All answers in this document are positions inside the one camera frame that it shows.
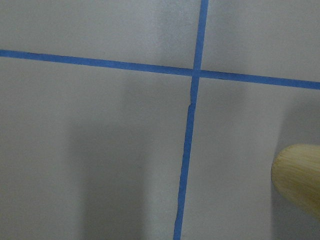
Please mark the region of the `yellow-brown cup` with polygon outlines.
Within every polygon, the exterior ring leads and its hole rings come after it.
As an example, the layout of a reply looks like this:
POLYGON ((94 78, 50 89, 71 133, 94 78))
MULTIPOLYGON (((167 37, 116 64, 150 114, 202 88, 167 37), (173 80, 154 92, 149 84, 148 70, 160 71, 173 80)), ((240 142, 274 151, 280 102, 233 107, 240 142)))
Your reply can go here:
POLYGON ((320 219, 320 146, 293 144, 285 147, 271 165, 271 181, 288 201, 320 219))

